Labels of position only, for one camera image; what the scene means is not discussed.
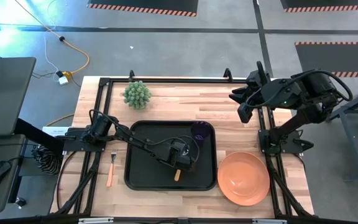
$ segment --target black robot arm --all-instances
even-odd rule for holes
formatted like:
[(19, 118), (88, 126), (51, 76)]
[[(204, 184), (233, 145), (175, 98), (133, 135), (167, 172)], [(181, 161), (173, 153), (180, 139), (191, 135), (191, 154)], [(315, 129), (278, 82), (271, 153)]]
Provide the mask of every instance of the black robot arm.
[[(150, 139), (141, 139), (142, 136), (131, 131), (127, 126), (119, 124), (116, 117), (105, 115), (98, 110), (90, 110), (89, 114), (92, 111), (97, 113), (96, 122), (89, 126), (88, 131), (82, 135), (82, 141), (88, 144), (96, 144), (98, 141), (124, 141), (131, 146), (135, 146), (147, 152), (151, 157), (162, 164), (185, 171), (194, 169), (198, 156), (196, 158), (190, 156), (190, 150), (197, 148), (199, 154), (200, 149), (193, 138), (190, 138), (193, 141), (192, 145), (194, 145), (191, 149), (190, 145), (182, 139), (187, 136), (168, 138), (160, 142), (153, 142)], [(112, 136), (107, 136), (111, 125), (114, 125), (116, 132)]]
[[(251, 72), (247, 78), (247, 86), (233, 90), (229, 97), (240, 104), (237, 112), (243, 123), (248, 123), (252, 110), (261, 106), (272, 110), (296, 110), (296, 115), (289, 121), (268, 131), (270, 144), (280, 144), (304, 124), (325, 121), (340, 101), (351, 101), (353, 98), (345, 83), (330, 72), (310, 70), (292, 75), (291, 78), (278, 78), (268, 82), (261, 62), (257, 62), (257, 66), (258, 70)], [(330, 77), (346, 90), (348, 97), (336, 89)]]

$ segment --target power adapter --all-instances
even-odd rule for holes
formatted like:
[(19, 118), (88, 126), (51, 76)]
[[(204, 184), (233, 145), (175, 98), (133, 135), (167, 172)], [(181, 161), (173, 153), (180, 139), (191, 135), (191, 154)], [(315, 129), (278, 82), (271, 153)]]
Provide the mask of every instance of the power adapter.
[(66, 85), (68, 83), (68, 80), (65, 76), (59, 78), (60, 85)]

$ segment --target floor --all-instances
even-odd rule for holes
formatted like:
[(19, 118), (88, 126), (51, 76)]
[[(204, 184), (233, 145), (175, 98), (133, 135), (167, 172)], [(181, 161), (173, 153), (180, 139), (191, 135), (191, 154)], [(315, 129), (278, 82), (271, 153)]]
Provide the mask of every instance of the floor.
[[(52, 26), (51, 1), (20, 0)], [(79, 84), (84, 75), (128, 75), (129, 70), (145, 76), (221, 77), (228, 67), (235, 77), (246, 77), (258, 60), (275, 78), (283, 78), (301, 72), (294, 42), (358, 41), (358, 11), (287, 13), (280, 0), (199, 0), (196, 17), (88, 9), (86, 4), (57, 0), (49, 7), (57, 31), (91, 58), (75, 75)], [(48, 57), (59, 69), (77, 69), (85, 62), (14, 1), (0, 0), (0, 56), (36, 57), (35, 72), (54, 72), (45, 59), (44, 36)], [(358, 78), (343, 81), (358, 93)], [(41, 128), (73, 113), (79, 90), (72, 82), (60, 86), (51, 78), (32, 78), (20, 117)], [(304, 156), (315, 213), (358, 221), (358, 182), (342, 180), (354, 172), (355, 160), (340, 120), (303, 129), (303, 139), (315, 143)], [(34, 167), (30, 163), (24, 169)], [(19, 196), (28, 205), (21, 210), (8, 205), (0, 218), (47, 214), (55, 183), (56, 177), (25, 177)]]

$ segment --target purple cup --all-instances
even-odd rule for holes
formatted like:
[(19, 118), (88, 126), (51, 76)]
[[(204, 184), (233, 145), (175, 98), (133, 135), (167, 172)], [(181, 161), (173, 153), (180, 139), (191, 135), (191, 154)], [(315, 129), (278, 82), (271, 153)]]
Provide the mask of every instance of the purple cup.
[(204, 121), (196, 121), (191, 126), (191, 136), (197, 142), (198, 147), (203, 147), (205, 139), (211, 134), (211, 126)]

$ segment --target green succulent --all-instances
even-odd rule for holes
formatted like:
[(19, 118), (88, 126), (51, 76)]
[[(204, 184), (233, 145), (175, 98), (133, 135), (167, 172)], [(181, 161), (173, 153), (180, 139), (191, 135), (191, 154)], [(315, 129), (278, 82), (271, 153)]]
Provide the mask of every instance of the green succulent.
[(145, 83), (142, 81), (132, 82), (125, 89), (124, 102), (128, 104), (128, 106), (133, 106), (135, 110), (140, 110), (146, 107), (151, 96), (152, 93)]

